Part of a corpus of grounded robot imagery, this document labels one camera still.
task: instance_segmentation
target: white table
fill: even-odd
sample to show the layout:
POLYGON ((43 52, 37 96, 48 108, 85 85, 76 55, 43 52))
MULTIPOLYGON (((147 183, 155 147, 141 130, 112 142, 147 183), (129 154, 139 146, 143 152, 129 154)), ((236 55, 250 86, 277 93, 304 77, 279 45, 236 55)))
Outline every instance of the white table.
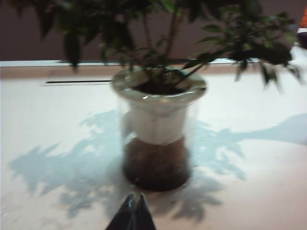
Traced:
MULTIPOLYGON (((294 50, 307 80, 307 54, 294 50)), ((81 67, 106 78, 118 68, 81 67)), ((109 84, 46 86, 68 67, 1 68, 1 229, 103 230, 130 193, 109 84)), ((158 230, 304 230, 307 86, 279 73, 205 72, 196 165, 183 187, 146 192, 158 230)))

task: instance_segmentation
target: soil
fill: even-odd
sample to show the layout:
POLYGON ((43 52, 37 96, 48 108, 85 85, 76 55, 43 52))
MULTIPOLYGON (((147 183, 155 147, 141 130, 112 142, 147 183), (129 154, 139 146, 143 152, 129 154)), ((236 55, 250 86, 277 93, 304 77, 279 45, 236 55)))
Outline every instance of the soil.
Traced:
POLYGON ((175 189, 189 178, 189 152, 184 138, 153 145, 137 138, 125 146, 124 173, 134 184, 154 191, 175 189))
POLYGON ((135 90, 140 92, 146 92, 150 94, 158 95, 172 95, 184 92, 185 90, 176 88, 171 85, 154 84, 153 82, 147 81, 141 85, 134 87, 135 90))

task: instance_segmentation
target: brown wall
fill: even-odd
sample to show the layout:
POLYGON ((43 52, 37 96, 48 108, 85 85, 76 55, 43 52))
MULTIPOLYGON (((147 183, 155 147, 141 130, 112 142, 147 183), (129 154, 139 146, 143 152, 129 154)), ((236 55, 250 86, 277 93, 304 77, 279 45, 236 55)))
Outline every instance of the brown wall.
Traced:
MULTIPOLYGON (((300 23, 307 5, 306 0, 261 0, 261 2, 267 14, 287 11, 292 18, 295 18, 296 24, 300 23)), ((157 39, 168 29, 169 18, 157 16, 151 18, 150 24, 152 35, 157 39)), ((187 24, 182 26, 172 53, 173 58, 187 58, 188 54, 199 51, 201 46, 195 45, 195 42, 203 36, 204 32, 199 29, 202 24, 197 22, 192 26, 187 24)), ((136 42, 140 45, 144 44, 142 25, 134 23, 131 28, 136 42)), ((98 44, 99 41, 95 40, 84 48, 84 60, 99 59, 98 44)), ((22 17, 18 18, 15 10, 3 2, 0 6, 0 60, 46 59, 65 59, 62 51, 62 37, 52 31, 45 41, 41 42, 38 21, 33 10, 26 10, 22 17)))

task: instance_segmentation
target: pot rim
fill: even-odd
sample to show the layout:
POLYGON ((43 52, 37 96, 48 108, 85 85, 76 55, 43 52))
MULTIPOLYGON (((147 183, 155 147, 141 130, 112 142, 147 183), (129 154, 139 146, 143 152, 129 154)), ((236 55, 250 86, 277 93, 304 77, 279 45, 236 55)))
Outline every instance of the pot rim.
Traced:
POLYGON ((188 104, 204 95, 206 82, 198 75, 192 74, 180 84, 190 86, 186 91, 176 94, 161 95, 150 94, 133 89, 133 87, 146 82, 147 76, 141 68, 135 67, 133 72, 124 69, 112 79, 113 90, 121 97, 137 103, 146 104, 188 104))

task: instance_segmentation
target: black object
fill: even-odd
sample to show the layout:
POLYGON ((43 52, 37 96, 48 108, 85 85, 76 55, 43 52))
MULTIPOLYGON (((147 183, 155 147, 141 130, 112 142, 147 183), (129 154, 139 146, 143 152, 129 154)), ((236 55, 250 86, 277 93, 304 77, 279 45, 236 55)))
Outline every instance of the black object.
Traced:
POLYGON ((95 82, 111 82, 111 80, 52 80, 47 81, 46 84, 53 83, 95 83, 95 82))
POLYGON ((297 33, 296 35, 301 47, 307 49, 307 32, 297 33))
POLYGON ((140 195, 137 206, 134 195, 127 196, 106 230, 156 230, 145 195, 140 195))

